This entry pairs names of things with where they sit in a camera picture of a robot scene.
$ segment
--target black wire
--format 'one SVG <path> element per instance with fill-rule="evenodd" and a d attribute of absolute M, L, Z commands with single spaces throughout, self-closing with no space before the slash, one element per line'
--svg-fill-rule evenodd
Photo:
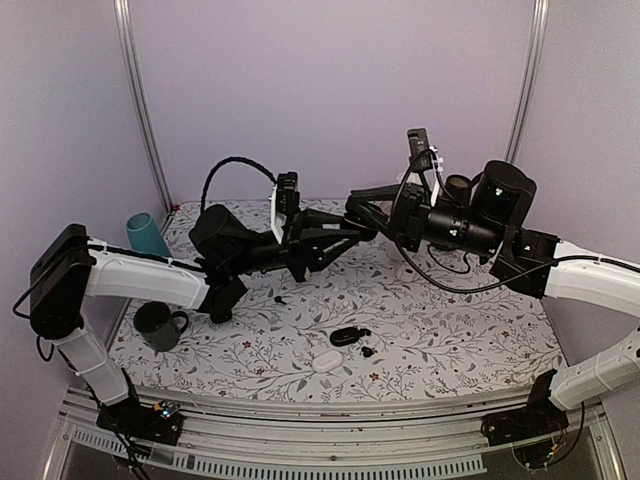
<path fill-rule="evenodd" d="M 467 273 L 471 272 L 471 265 L 469 264 L 469 260 L 467 259 L 469 252 L 465 252 L 464 255 L 462 256 L 462 261 L 467 266 L 467 268 L 462 271 L 454 270 L 453 268 L 447 267 L 446 265 L 443 265 L 442 263 L 440 263 L 438 259 L 433 255 L 433 252 L 431 251 L 431 244 L 427 245 L 427 252 L 429 253 L 429 256 L 431 257 L 431 259 L 434 262 L 436 262 L 436 265 L 440 266 L 441 268 L 444 268 L 447 272 L 455 273 L 456 275 L 466 275 Z"/>
<path fill-rule="evenodd" d="M 407 180 L 409 179 L 409 175 L 411 175 L 411 172 L 413 171 L 413 168 L 420 161 L 421 156 L 424 154 L 424 152 L 427 152 L 427 151 L 430 152 L 430 150 L 423 150 L 422 152 L 420 152 L 418 155 L 416 155 L 414 157 L 414 159 L 411 161 L 411 164 L 409 165 L 409 168 L 407 168 L 407 170 L 404 173 L 404 176 L 402 177 L 402 181 L 400 182 L 400 186 L 398 188 L 398 191 L 396 192 L 396 196 L 395 196 L 395 198 L 393 200 L 393 204 L 391 206 L 391 215 L 390 215 L 390 218 L 389 218 L 389 222 L 392 225 L 393 225 L 393 216 L 395 215 L 396 208 L 397 208 L 399 200 L 400 200 L 400 196 L 402 195 L 402 191 L 405 189 L 405 187 L 407 185 Z M 612 258 L 601 258 L 601 257 L 597 257 L 595 255 L 567 255 L 565 257 L 555 258 L 555 259 L 550 260 L 548 262 L 545 262 L 545 263 L 542 263 L 540 265 L 537 265 L 537 266 L 535 266 L 533 268 L 530 268 L 529 270 L 525 270 L 524 272 L 521 272 L 521 273 L 519 273 L 517 275 L 514 275 L 513 277 L 507 278 L 505 280 L 501 280 L 499 282 L 492 283 L 490 285 L 485 285 L 484 287 L 470 288 L 470 289 L 466 289 L 465 290 L 465 289 L 462 289 L 462 288 L 450 287 L 448 285 L 445 285 L 444 283 L 440 283 L 437 280 L 431 278 L 429 275 L 427 275 L 425 273 L 424 270 L 422 270 L 422 268 L 420 268 L 418 266 L 418 264 L 416 264 L 416 262 L 414 262 L 411 259 L 411 257 L 407 254 L 407 252 L 405 252 L 404 248 L 402 247 L 402 245 L 400 245 L 400 243 L 398 242 L 397 238 L 394 239 L 394 243 L 396 245 L 396 248 L 400 252 L 400 255 L 402 255 L 402 258 L 404 258 L 405 261 L 416 272 L 418 272 L 418 274 L 422 278 L 424 278 L 431 285 L 433 285 L 435 287 L 438 287 L 439 289 L 444 290 L 445 292 L 455 293 L 455 294 L 458 294 L 458 295 L 468 295 L 468 294 L 473 294 L 473 293 L 487 292 L 489 290 L 493 290 L 494 288 L 502 287 L 503 285 L 506 285 L 506 284 L 512 282 L 513 280 L 517 280 L 517 279 L 525 277 L 525 276 L 527 276 L 527 275 L 529 275 L 531 273 L 537 272 L 538 270 L 542 270 L 542 269 L 548 268 L 548 267 L 555 267 L 561 262 L 567 262 L 567 261 L 570 261 L 570 260 L 589 260 L 589 261 L 600 262 L 600 263 L 608 263 L 610 265 L 615 265 L 616 267 L 624 268 L 625 270 L 630 270 L 630 271 L 635 272 L 635 273 L 640 273 L 640 268 L 635 267 L 633 265 L 629 265 L 628 263 L 621 262 L 619 260 L 612 259 Z"/>
<path fill-rule="evenodd" d="M 420 183 L 422 183 L 422 188 L 424 191 L 424 203 L 429 203 L 429 197 L 431 196 L 431 187 L 429 187 L 429 182 L 427 182 L 427 178 L 424 176 L 424 172 L 418 172 L 418 178 L 420 178 Z"/>
<path fill-rule="evenodd" d="M 213 176 L 218 170 L 220 170 L 220 168 L 224 167 L 228 163 L 243 163 L 245 165 L 249 165 L 250 167 L 253 167 L 256 170 L 262 172 L 269 180 L 271 180 L 271 183 L 273 183 L 274 185 L 276 184 L 276 177 L 273 176 L 273 173 L 271 173 L 266 167 L 259 164 L 255 160 L 244 157 L 225 158 L 224 160 L 220 160 L 218 163 L 216 163 L 216 165 L 209 172 L 209 175 L 207 175 L 207 180 L 204 182 L 204 187 L 202 188 L 202 197 L 200 198 L 200 213 L 204 212 L 204 205 L 207 200 L 207 193 L 209 192 L 209 185 L 211 184 Z"/>
<path fill-rule="evenodd" d="M 49 347 L 49 355 L 45 357 L 44 353 L 42 353 L 42 346 L 40 345 L 40 341 L 41 340 L 42 340 L 42 337 L 40 335 L 38 335 L 36 337 L 36 350 L 38 350 L 38 355 L 40 355 L 40 358 L 42 359 L 42 361 L 46 362 L 46 363 L 49 363 L 51 361 L 51 359 L 53 358 L 53 354 L 56 351 L 56 347 L 52 343 L 51 346 Z"/>
<path fill-rule="evenodd" d="M 571 455 L 571 452 L 573 452 L 576 449 L 576 447 L 578 446 L 578 442 L 580 441 L 580 436 L 582 435 L 582 430 L 584 429 L 584 420 L 585 420 L 584 402 L 582 402 L 581 406 L 582 406 L 582 414 L 580 415 L 580 427 L 578 428 L 578 433 L 576 435 L 576 438 L 573 440 L 573 443 L 571 444 L 569 449 L 564 453 L 562 457 L 558 457 L 557 460 L 554 461 L 552 459 L 549 463 L 547 463 L 543 467 L 535 467 L 535 468 L 529 467 L 529 470 L 545 470 L 549 467 L 553 467 L 559 464 L 560 462 L 562 462 L 564 459 L 566 459 L 569 455 Z"/>
<path fill-rule="evenodd" d="M 482 172 L 478 173 L 475 177 L 473 177 L 473 179 L 471 180 L 471 183 L 469 184 L 469 188 L 475 187 L 480 182 L 481 178 L 482 178 Z"/>

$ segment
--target table surface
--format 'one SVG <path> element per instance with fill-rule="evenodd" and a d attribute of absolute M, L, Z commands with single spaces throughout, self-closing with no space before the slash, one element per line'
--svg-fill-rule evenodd
<path fill-rule="evenodd" d="M 225 205 L 245 226 L 268 228 L 267 201 Z M 332 213 L 343 201 L 304 201 Z M 198 202 L 176 212 L 165 238 L 176 258 L 194 258 L 188 232 Z M 470 256 L 471 273 L 456 275 L 434 264 L 425 248 L 416 256 L 437 280 L 459 288 L 487 285 L 490 264 Z M 460 252 L 434 252 L 461 269 Z M 536 299 L 505 288 L 452 295 L 423 279 L 399 278 L 401 262 L 389 242 L 361 243 L 309 281 L 296 283 L 288 271 L 243 276 L 249 289 L 232 321 L 214 325 L 189 311 L 191 323 L 179 345 L 155 353 L 133 328 L 133 300 L 111 347 L 111 355 L 134 383 L 200 395 L 295 402 L 418 400 L 527 386 L 536 375 L 564 366 L 551 325 Z M 281 297 L 285 304 L 274 299 Z M 334 349 L 332 331 L 345 326 L 372 331 L 339 349 L 341 367 L 325 374 L 312 359 Z M 375 350 L 370 358 L 362 346 Z"/>

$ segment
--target teal cup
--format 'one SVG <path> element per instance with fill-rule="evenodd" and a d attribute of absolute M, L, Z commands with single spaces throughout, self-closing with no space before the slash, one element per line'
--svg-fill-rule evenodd
<path fill-rule="evenodd" d="M 127 220 L 127 236 L 131 248 L 136 252 L 171 256 L 156 222 L 148 213 L 138 213 Z"/>

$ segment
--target small black object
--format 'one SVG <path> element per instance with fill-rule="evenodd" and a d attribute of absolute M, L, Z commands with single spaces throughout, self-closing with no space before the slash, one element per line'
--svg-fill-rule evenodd
<path fill-rule="evenodd" d="M 329 341 L 334 347 L 344 347 L 356 343 L 365 335 L 371 335 L 371 330 L 366 328 L 359 329 L 358 327 L 346 327 L 332 332 L 329 336 Z"/>
<path fill-rule="evenodd" d="M 184 319 L 184 325 L 178 327 L 177 318 Z M 168 352 L 180 341 L 189 326 L 189 316 L 182 312 L 171 312 L 163 302 L 148 302 L 141 306 L 133 317 L 133 326 L 144 342 L 156 352 Z"/>
<path fill-rule="evenodd" d="M 300 211 L 300 192 L 298 192 L 298 174 L 296 172 L 278 175 L 276 189 L 276 210 L 284 215 L 294 215 Z"/>
<path fill-rule="evenodd" d="M 449 175 L 445 182 L 447 191 L 451 193 L 453 198 L 462 205 L 469 205 L 471 202 L 471 190 L 473 184 L 471 180 L 463 175 Z"/>
<path fill-rule="evenodd" d="M 407 132 L 407 138 L 409 139 L 409 151 L 411 156 L 409 160 L 420 155 L 423 151 L 429 148 L 429 139 L 427 138 L 427 130 L 425 128 L 412 128 Z M 423 157 L 414 167 L 414 172 L 424 172 L 425 170 L 431 170 L 433 163 L 429 158 Z"/>

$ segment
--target purple wall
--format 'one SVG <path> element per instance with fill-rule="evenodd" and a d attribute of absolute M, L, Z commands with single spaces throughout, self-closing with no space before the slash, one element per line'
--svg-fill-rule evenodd
<path fill-rule="evenodd" d="M 538 183 L 527 225 L 640 262 L 640 3 L 551 2 L 518 165 Z M 569 361 L 621 340 L 639 320 L 547 301 Z M 603 398 L 629 478 L 640 478 L 640 382 Z"/>
<path fill-rule="evenodd" d="M 132 2 L 149 108 L 176 201 L 228 155 L 301 174 L 303 196 L 395 181 L 406 130 L 449 171 L 502 158 L 534 2 Z M 264 198 L 225 167 L 212 198 Z"/>
<path fill-rule="evenodd" d="M 43 364 L 10 306 L 62 228 L 126 245 L 128 215 L 160 213 L 120 54 L 113 2 L 0 3 L 0 477 L 42 475 L 69 376 Z M 118 303 L 94 301 L 106 331 Z"/>

